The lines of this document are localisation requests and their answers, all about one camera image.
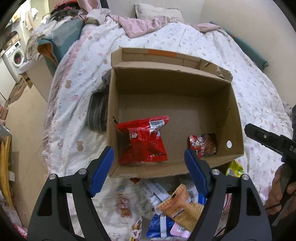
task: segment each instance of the blue gripper pad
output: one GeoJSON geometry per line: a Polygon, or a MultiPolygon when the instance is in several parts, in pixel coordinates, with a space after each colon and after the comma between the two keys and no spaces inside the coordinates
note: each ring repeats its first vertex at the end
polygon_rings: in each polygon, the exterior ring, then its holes
{"type": "Polygon", "coordinates": [[[211,169],[205,161],[198,159],[196,154],[191,151],[192,150],[188,148],[184,153],[185,164],[189,170],[189,174],[196,186],[198,193],[207,198],[209,194],[210,173],[208,173],[208,178],[206,178],[197,162],[200,162],[201,165],[207,165],[204,167],[207,171],[210,172],[211,169]]]}
{"type": "Polygon", "coordinates": [[[92,198],[101,191],[113,161],[114,150],[110,146],[107,146],[100,157],[92,160],[87,167],[89,172],[87,176],[89,194],[92,198]]]}

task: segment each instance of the hole in cardboard box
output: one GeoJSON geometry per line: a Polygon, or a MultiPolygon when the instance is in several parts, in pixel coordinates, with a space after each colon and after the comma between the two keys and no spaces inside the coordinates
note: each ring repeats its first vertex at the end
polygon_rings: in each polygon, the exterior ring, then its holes
{"type": "Polygon", "coordinates": [[[232,142],[231,142],[230,140],[228,140],[228,141],[226,142],[226,147],[227,147],[228,149],[230,149],[230,148],[232,147],[232,142]]]}

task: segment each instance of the orange snack package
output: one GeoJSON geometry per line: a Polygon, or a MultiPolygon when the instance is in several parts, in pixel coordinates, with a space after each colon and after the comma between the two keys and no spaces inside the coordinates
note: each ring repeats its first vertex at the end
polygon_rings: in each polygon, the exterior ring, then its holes
{"type": "Polygon", "coordinates": [[[191,201],[184,184],[181,184],[168,200],[158,206],[159,210],[191,232],[200,218],[203,208],[202,204],[191,201]]]}

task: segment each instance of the cardboard box flap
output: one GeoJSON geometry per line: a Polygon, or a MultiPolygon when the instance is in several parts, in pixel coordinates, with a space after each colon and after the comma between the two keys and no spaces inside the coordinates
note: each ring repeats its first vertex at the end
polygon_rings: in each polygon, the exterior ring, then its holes
{"type": "Polygon", "coordinates": [[[159,69],[159,70],[167,70],[167,71],[178,71],[181,73],[189,73],[189,74],[197,74],[200,76],[204,76],[211,79],[220,80],[223,82],[227,82],[221,77],[199,70],[199,69],[193,69],[181,65],[174,65],[174,64],[165,64],[165,63],[156,63],[156,62],[145,62],[145,61],[129,61],[129,62],[120,62],[116,65],[114,69],[159,69]]]}
{"type": "MultiPolygon", "coordinates": [[[[120,47],[117,51],[111,54],[111,65],[113,68],[137,68],[136,62],[155,62],[155,63],[164,63],[164,64],[173,64],[179,65],[183,67],[193,68],[196,70],[202,70],[209,74],[215,75],[220,77],[220,80],[224,80],[226,82],[231,82],[233,77],[231,73],[219,67],[207,60],[189,56],[181,53],[164,51],[164,50],[154,50],[154,49],[144,49],[144,48],[125,48],[120,47]],[[128,64],[121,64],[123,62],[133,62],[128,64]]],[[[150,65],[153,68],[161,68],[163,65],[150,65]]],[[[179,71],[184,72],[191,72],[194,74],[201,74],[195,73],[195,71],[190,71],[188,68],[178,68],[179,71]]]]}

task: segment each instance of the bed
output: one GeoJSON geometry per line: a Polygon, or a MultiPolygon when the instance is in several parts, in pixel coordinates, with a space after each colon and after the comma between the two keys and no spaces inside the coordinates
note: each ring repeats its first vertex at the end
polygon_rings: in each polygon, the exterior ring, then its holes
{"type": "MultiPolygon", "coordinates": [[[[97,158],[106,146],[106,134],[93,132],[85,125],[91,94],[102,82],[102,75],[111,68],[111,52],[124,47],[169,50],[201,57],[229,70],[239,107],[242,129],[253,123],[276,134],[292,136],[291,120],[268,77],[243,53],[235,41],[223,30],[201,33],[182,23],[169,23],[142,37],[130,39],[110,17],[105,24],[84,26],[77,40],[62,58],[55,72],[45,121],[43,156],[50,173],[59,176],[74,174],[97,158]]],[[[280,155],[244,138],[241,163],[257,188],[263,202],[268,197],[274,172],[281,165],[280,155]]],[[[118,221],[114,191],[124,180],[107,178],[101,193],[93,202],[102,223],[112,240],[129,238],[127,229],[136,222],[118,221]]],[[[149,215],[144,200],[132,184],[125,184],[134,193],[132,206],[139,215],[149,215]]],[[[69,199],[71,219],[76,233],[82,235],[69,199]]]]}

